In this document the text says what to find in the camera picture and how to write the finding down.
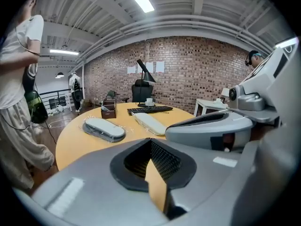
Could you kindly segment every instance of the black slot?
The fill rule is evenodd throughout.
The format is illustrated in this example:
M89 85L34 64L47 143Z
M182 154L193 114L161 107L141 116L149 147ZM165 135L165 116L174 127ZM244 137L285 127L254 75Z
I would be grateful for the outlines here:
M283 54L282 57L281 57L281 60L280 60L280 62L278 64L278 67L277 67L277 69L274 72L274 78L276 78L278 76L278 74L283 69L283 67L286 64L286 62L287 62L287 58L286 58L285 54Z
M150 159L169 189L186 186L197 170L190 156L148 138L117 154L110 163L111 174L129 190L148 192L144 179Z
M174 125L171 125L168 128L171 127L178 127L178 126L193 126L193 125L199 125L199 124L203 124L206 122L216 122L216 121L221 121L223 119L226 119L228 117L228 113L210 113L210 114L205 114L205 115L200 115L196 118L190 119L188 121L185 122L180 122Z

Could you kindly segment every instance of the white foam pad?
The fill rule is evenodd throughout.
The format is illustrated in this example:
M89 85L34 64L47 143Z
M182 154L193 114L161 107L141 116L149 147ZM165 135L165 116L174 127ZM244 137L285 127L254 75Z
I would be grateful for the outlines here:
M112 137L121 137L125 133L125 131L121 127L116 126L113 123L104 119L89 118L86 120L85 123L88 126L94 128L95 130L103 131Z
M153 134L158 136L165 135L165 131L167 127L162 125L158 120L153 118L151 115L147 113L136 113L134 114L134 118L138 121L139 124L143 125Z

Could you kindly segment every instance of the wooden box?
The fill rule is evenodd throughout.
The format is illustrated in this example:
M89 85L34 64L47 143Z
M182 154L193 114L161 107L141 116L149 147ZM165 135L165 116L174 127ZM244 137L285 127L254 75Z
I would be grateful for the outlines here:
M104 100L103 106L109 109L109 111L101 110L103 119L116 118L117 116L116 100Z

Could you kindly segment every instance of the sticker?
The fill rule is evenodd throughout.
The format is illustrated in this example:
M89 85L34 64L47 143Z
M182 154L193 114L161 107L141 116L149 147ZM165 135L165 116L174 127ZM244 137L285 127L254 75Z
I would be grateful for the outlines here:
M84 184L82 179L73 178L56 200L48 207L48 212L62 218L64 213L74 202Z
M219 157L219 156L215 157L213 159L213 162L227 166L227 167L231 167L231 168L234 168L237 164L237 160L223 158L223 157Z

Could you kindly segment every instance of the headset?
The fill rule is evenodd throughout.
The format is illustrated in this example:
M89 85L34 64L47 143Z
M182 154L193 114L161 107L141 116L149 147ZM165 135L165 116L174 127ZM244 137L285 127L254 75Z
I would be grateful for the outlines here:
M261 56L260 53L256 53L256 54L253 54L252 57L255 56L255 55ZM249 59L249 55L246 56L246 60L245 60L246 66L252 65L252 60L251 60L251 58Z

